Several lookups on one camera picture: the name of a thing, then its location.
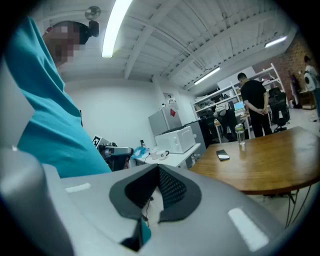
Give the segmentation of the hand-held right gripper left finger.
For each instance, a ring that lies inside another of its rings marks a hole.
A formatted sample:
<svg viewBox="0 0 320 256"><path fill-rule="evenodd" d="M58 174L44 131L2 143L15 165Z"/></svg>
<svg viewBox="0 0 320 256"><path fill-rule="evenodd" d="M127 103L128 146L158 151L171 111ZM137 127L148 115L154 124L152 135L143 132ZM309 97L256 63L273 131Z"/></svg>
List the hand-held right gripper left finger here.
<svg viewBox="0 0 320 256"><path fill-rule="evenodd" d="M141 212L100 228L77 207L57 170L25 152L0 148L0 201L36 253L47 256L160 256L156 237L143 242Z"/></svg>

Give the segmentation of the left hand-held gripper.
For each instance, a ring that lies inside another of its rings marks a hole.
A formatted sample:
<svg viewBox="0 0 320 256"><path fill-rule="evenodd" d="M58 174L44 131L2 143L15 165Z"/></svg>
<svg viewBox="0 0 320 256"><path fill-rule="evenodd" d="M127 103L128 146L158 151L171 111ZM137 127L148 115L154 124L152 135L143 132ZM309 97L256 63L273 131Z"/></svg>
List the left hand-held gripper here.
<svg viewBox="0 0 320 256"><path fill-rule="evenodd" d="M98 135L92 142L112 172L129 168L129 161L134 152L131 147L119 147L115 142L107 141Z"/></svg>

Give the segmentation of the teal plastic bag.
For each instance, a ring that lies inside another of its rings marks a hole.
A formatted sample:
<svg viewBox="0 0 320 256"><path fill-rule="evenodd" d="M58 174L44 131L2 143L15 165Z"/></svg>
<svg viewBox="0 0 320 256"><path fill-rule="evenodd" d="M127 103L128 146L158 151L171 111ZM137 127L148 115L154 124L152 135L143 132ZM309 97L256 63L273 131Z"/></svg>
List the teal plastic bag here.
<svg viewBox="0 0 320 256"><path fill-rule="evenodd" d="M148 154L149 151L150 151L149 148L139 146L133 151L131 158L140 159L143 157L143 155Z"/></svg>

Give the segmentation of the silver fridge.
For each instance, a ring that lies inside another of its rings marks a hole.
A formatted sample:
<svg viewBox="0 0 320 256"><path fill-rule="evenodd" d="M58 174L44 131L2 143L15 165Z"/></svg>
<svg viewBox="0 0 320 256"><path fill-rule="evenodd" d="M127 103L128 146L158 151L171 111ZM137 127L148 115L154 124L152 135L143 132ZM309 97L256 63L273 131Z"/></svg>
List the silver fridge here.
<svg viewBox="0 0 320 256"><path fill-rule="evenodd" d="M179 128L182 122L176 107L162 107L148 117L154 136L161 135L169 130Z"/></svg>

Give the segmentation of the white side desk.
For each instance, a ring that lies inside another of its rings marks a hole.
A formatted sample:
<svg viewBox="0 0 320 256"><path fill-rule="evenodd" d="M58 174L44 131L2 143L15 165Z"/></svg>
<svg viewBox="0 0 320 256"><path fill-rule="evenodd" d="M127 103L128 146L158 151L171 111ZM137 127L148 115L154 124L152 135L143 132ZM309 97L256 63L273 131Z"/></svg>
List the white side desk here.
<svg viewBox="0 0 320 256"><path fill-rule="evenodd" d="M200 143L196 143L183 154L170 153L164 160L153 160L148 153L145 153L141 158L134 158L133 160L135 164L163 164L179 167L200 147L200 145Z"/></svg>

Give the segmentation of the white microwave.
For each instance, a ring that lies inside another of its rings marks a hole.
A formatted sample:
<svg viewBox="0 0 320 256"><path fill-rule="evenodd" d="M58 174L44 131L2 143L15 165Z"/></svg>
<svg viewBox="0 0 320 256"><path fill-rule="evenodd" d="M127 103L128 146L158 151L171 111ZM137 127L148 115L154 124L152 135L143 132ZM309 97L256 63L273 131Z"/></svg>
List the white microwave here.
<svg viewBox="0 0 320 256"><path fill-rule="evenodd" d="M155 142L160 151L169 151L172 154L184 154L196 144L190 126L158 135L155 137Z"/></svg>

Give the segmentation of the black smartphone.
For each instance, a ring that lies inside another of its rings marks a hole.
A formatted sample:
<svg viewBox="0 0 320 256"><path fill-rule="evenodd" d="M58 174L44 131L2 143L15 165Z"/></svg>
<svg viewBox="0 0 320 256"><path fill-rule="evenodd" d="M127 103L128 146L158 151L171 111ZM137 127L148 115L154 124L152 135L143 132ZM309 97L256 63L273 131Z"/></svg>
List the black smartphone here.
<svg viewBox="0 0 320 256"><path fill-rule="evenodd" d="M230 159L230 156L227 154L227 152L224 149L217 150L216 155L220 161L227 161Z"/></svg>

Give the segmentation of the person's teal shirt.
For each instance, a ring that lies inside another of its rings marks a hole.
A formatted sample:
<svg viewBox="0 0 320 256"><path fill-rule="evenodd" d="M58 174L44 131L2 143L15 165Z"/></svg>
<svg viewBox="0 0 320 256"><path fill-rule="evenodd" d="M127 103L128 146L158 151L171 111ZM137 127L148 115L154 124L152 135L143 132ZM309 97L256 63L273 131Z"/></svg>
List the person's teal shirt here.
<svg viewBox="0 0 320 256"><path fill-rule="evenodd" d="M26 17L4 50L8 69L34 109L18 149L52 165L61 178L111 172L81 125L34 20Z"/></svg>

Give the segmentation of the clear glass jar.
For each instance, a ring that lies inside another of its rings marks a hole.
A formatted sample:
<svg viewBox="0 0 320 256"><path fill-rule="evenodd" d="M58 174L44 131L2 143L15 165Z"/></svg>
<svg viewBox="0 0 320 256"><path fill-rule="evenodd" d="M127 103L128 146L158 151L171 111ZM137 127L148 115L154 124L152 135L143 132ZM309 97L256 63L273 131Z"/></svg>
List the clear glass jar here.
<svg viewBox="0 0 320 256"><path fill-rule="evenodd" d="M242 123L238 123L235 126L235 132L236 132L238 144L244 145L246 143L246 136L245 136L245 128Z"/></svg>

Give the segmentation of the white garment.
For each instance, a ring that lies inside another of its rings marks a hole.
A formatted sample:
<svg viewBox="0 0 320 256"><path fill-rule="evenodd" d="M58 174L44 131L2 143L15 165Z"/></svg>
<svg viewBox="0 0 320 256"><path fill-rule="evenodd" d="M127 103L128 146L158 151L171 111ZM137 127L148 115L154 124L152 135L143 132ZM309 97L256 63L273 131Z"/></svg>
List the white garment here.
<svg viewBox="0 0 320 256"><path fill-rule="evenodd" d="M213 116L215 118L223 117L229 109L230 109L230 105L228 102L220 103L216 105Z"/></svg>

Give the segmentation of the long ceiling light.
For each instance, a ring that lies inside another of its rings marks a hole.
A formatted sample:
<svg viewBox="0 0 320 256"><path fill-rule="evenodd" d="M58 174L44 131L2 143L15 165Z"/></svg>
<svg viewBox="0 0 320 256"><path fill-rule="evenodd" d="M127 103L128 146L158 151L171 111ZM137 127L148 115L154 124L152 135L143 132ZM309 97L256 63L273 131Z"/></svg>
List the long ceiling light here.
<svg viewBox="0 0 320 256"><path fill-rule="evenodd" d="M277 45L277 44L279 44L279 43L284 42L286 39L287 39L287 36L282 36L282 37L280 37L280 38L277 38L277 39L275 39L275 40L273 40L273 41L270 41L270 42L266 43L264 47L265 47L265 48L272 47L272 46L274 46L274 45Z"/></svg>
<svg viewBox="0 0 320 256"><path fill-rule="evenodd" d="M221 70L221 68L218 66L217 68L213 69L212 71L210 71L209 73L207 73L206 75L204 75L203 77L201 77L200 79L195 81L194 85L198 85L199 83L203 82L205 79L209 78L210 76L214 75L215 73L219 72L220 70Z"/></svg>
<svg viewBox="0 0 320 256"><path fill-rule="evenodd" d="M133 0L115 0L104 33L101 53L103 58L111 58L113 56L118 32L132 1Z"/></svg>

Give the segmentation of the white shelving unit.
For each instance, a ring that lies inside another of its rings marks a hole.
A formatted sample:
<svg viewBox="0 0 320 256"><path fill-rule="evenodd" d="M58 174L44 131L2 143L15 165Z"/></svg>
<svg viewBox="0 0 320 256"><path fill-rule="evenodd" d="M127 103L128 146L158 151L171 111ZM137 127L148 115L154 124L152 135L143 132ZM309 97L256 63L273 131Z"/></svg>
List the white shelving unit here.
<svg viewBox="0 0 320 256"><path fill-rule="evenodd" d="M267 91L269 91L271 88L278 87L281 92L285 92L282 80L273 63L271 63L270 67L268 67L267 69L263 69L262 71L249 77L249 80L260 81ZM201 115L200 113L207 111L208 109L211 109L218 104L229 102L233 99L237 99L238 102L242 101L240 85L240 82L231 84L224 87L223 89L219 89L218 91L202 97L199 100L196 100L192 105L195 118L199 120ZM216 98L217 96L227 95L227 93L231 93L229 97L219 99L217 102L212 101L213 98Z"/></svg>

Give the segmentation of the round ceiling fixture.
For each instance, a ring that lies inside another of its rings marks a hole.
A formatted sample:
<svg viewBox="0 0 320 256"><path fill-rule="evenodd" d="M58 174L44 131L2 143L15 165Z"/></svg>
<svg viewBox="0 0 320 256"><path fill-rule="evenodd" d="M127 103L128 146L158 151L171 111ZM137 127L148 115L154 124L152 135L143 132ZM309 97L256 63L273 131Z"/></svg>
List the round ceiling fixture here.
<svg viewBox="0 0 320 256"><path fill-rule="evenodd" d="M89 21L96 20L101 15L101 9L98 6L90 6L84 13L85 18Z"/></svg>

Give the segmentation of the small wooden cabinet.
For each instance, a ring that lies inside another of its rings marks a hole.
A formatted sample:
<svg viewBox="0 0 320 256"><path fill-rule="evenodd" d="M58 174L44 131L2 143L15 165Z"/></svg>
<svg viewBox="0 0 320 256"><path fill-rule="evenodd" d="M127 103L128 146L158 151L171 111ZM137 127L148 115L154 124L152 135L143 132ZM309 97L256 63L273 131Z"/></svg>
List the small wooden cabinet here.
<svg viewBox="0 0 320 256"><path fill-rule="evenodd" d="M298 94L299 103L304 110L314 110L316 108L314 95L309 91L301 91Z"/></svg>

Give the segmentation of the white backpack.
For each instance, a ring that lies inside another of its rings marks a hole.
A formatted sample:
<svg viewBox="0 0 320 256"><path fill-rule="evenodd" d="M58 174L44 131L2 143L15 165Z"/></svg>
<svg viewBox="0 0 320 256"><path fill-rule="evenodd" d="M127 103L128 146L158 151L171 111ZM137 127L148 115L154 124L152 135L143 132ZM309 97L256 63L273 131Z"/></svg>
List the white backpack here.
<svg viewBox="0 0 320 256"><path fill-rule="evenodd" d="M304 74L304 81L305 86L309 92L312 92L317 88L317 80L313 74L306 72Z"/></svg>

